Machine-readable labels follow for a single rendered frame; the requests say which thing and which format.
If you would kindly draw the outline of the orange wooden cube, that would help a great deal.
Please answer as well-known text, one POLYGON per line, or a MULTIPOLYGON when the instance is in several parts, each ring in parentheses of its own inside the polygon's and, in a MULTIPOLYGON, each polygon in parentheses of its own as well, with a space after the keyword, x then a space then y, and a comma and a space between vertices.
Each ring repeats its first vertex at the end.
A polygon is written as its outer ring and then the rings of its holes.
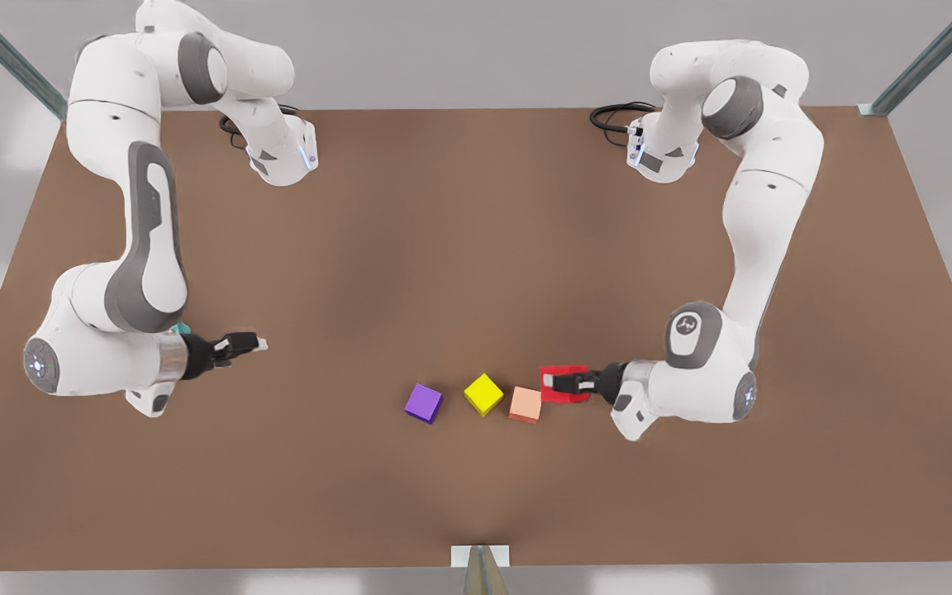
POLYGON ((537 423, 540 420, 541 400, 540 391, 523 387, 514 387, 507 417, 513 421, 537 423))

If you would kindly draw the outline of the silver frame post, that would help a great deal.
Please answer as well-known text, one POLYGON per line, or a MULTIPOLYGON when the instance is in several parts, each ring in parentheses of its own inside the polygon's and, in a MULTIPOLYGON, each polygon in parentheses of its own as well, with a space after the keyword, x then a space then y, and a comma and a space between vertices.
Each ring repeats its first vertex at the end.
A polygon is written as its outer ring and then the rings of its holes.
POLYGON ((510 566, 507 545, 452 545, 450 566, 465 567, 462 595, 509 595, 500 569, 510 566))
POLYGON ((859 104, 862 117, 887 117, 919 84, 952 54, 952 22, 869 104, 859 104))
POLYGON ((0 65, 60 123, 67 120, 67 99, 0 32, 0 65))

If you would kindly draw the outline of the yellow wooden cube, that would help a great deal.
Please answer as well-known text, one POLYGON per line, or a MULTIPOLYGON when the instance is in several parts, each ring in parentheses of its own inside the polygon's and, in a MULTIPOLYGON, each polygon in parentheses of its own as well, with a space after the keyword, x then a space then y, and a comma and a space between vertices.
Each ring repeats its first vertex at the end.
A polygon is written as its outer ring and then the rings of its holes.
POLYGON ((502 401, 505 393, 487 374, 483 374, 464 389, 464 396, 480 416, 486 416, 502 401))

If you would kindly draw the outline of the purple wooden cube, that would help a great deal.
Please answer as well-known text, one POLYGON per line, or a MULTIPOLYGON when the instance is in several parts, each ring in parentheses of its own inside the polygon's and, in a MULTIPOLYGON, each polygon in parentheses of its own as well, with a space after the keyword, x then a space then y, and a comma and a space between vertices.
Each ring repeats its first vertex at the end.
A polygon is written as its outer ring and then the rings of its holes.
POLYGON ((425 423, 433 423, 443 402, 443 394, 434 388, 416 383, 407 399, 404 412, 425 423))

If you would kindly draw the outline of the red wooden cube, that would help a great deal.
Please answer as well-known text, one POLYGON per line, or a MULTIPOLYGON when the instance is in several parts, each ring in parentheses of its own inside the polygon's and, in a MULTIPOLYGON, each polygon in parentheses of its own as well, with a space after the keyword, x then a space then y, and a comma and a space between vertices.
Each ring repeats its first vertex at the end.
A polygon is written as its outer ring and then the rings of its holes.
POLYGON ((558 376, 584 375, 588 373, 588 365, 560 365, 543 366, 540 368, 540 398, 543 402, 580 403, 588 402, 590 395, 579 392, 564 392, 555 388, 553 379, 558 376))

